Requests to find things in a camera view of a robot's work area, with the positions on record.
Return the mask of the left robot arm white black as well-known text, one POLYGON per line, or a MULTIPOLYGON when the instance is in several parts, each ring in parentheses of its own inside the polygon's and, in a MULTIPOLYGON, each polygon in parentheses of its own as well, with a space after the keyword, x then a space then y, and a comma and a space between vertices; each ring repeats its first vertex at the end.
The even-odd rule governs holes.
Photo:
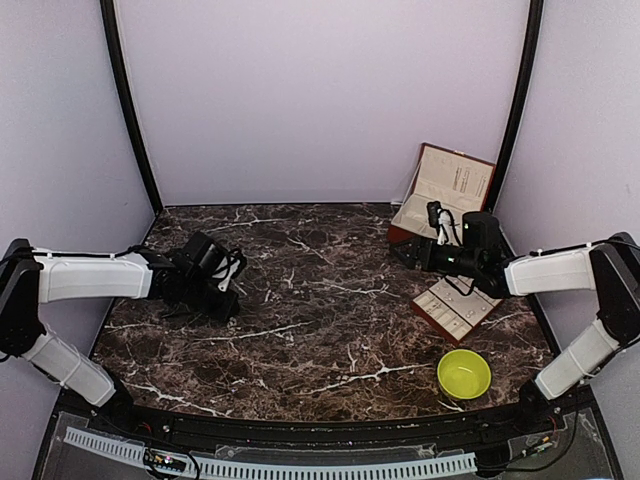
POLYGON ((106 298, 160 300, 226 322, 239 311, 231 282, 246 264, 241 250, 228 250, 202 232, 167 253, 143 245, 118 253, 60 252, 16 239, 1 259, 2 357, 30 362, 102 409, 103 421, 117 434, 134 435, 141 415, 128 404, 127 389, 41 321, 41 306, 106 298))

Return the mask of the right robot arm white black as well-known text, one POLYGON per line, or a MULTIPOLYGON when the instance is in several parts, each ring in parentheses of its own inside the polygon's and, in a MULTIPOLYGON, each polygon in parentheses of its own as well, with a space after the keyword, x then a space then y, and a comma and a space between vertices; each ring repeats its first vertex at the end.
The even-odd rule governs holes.
POLYGON ((486 211, 467 212, 455 223, 448 212, 430 210, 427 225, 432 235, 389 230, 391 252, 410 269, 446 279, 467 277, 471 292, 498 300, 593 298, 591 322, 521 388, 523 402, 510 413, 517 432, 534 432, 549 416, 547 402, 596 376, 638 343, 639 244, 630 233, 514 255, 504 245, 499 220, 486 211))

